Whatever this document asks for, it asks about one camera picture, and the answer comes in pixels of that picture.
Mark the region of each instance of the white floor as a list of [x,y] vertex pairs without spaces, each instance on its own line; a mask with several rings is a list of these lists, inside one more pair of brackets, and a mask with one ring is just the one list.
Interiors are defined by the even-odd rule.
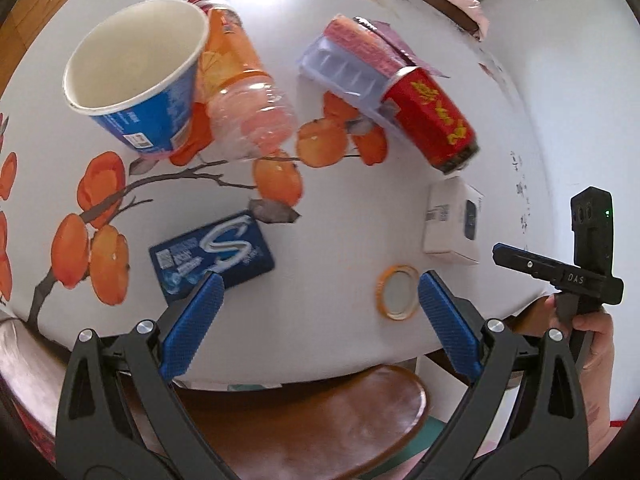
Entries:
[[483,0],[486,46],[514,79],[538,131],[556,220],[557,253],[573,260],[570,198],[588,186],[614,200],[614,274],[625,297],[610,307],[616,363],[611,416],[640,395],[640,25],[624,0]]

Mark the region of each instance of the white box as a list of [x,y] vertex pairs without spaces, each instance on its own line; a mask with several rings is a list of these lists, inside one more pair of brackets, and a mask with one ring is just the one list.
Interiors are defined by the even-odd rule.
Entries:
[[480,261],[478,217],[482,197],[460,176],[432,184],[424,252],[450,264],[477,264]]

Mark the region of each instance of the blue gripper pad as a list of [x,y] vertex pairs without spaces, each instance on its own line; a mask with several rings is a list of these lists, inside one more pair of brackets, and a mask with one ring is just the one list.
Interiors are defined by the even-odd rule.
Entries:
[[224,296],[222,278],[219,274],[210,275],[164,338],[160,374],[167,382],[189,368]]
[[454,370],[474,382],[482,372],[479,342],[452,299],[428,273],[420,277],[418,299]]

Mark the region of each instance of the orange ring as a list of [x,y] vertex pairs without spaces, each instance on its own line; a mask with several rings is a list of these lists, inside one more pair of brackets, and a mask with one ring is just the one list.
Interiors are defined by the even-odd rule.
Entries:
[[[406,309],[404,309],[402,312],[399,312],[399,313],[390,311],[386,306],[385,300],[384,300],[384,290],[385,290],[386,282],[388,282],[389,278],[391,278],[391,276],[393,276],[396,272],[404,272],[405,274],[408,274],[409,277],[411,277],[411,279],[415,283],[414,300],[409,304],[409,306]],[[410,318],[418,308],[418,280],[419,279],[420,279],[420,274],[418,273],[418,271],[413,267],[406,266],[406,265],[391,266],[387,270],[385,270],[385,272],[380,274],[380,277],[378,278],[378,283],[376,284],[376,307],[380,312],[380,314],[382,314],[385,317],[388,317],[389,319],[393,319],[394,321],[402,321]]]

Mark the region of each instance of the cup rim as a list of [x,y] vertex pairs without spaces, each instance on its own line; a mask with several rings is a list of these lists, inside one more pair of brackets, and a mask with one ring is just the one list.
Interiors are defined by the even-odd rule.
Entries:
[[[177,2],[177,3],[180,3],[181,5],[186,5],[191,7],[191,9],[193,9],[194,12],[197,12],[202,19],[204,28],[202,31],[202,37],[198,41],[196,49],[194,49],[191,55],[178,68],[176,68],[173,72],[171,72],[167,77],[162,79],[162,81],[153,85],[151,88],[148,88],[144,92],[132,98],[127,99],[126,101],[122,101],[113,105],[101,106],[101,107],[86,107],[86,106],[79,105],[78,103],[73,101],[69,97],[67,92],[67,77],[68,77],[69,67],[71,66],[71,62],[73,61],[74,57],[76,56],[76,53],[78,52],[82,44],[86,41],[86,39],[89,36],[91,36],[95,32],[97,28],[102,26],[107,20],[111,19],[113,16],[117,16],[121,12],[126,12],[127,10],[132,9],[133,7],[146,5],[149,2]],[[138,2],[131,6],[125,7],[124,9],[121,9],[118,12],[109,16],[108,18],[102,20],[94,28],[92,28],[92,30],[89,31],[89,33],[85,35],[84,38],[82,38],[78,46],[76,46],[73,53],[69,57],[69,60],[66,62],[65,71],[62,76],[62,91],[63,91],[63,94],[65,95],[66,103],[69,105],[69,107],[72,110],[78,112],[79,114],[88,115],[88,116],[103,116],[108,114],[114,114],[116,112],[121,112],[123,110],[127,110],[128,108],[136,106],[148,100],[150,97],[153,97],[159,94],[160,92],[165,90],[169,85],[174,83],[181,75],[183,75],[188,69],[188,67],[193,65],[197,61],[197,59],[200,57],[200,54],[202,54],[202,51],[204,50],[204,47],[208,39],[209,39],[209,20],[207,19],[207,15],[204,12],[202,12],[200,7],[193,5],[189,2],[186,2],[184,0],[144,0],[143,2]]]

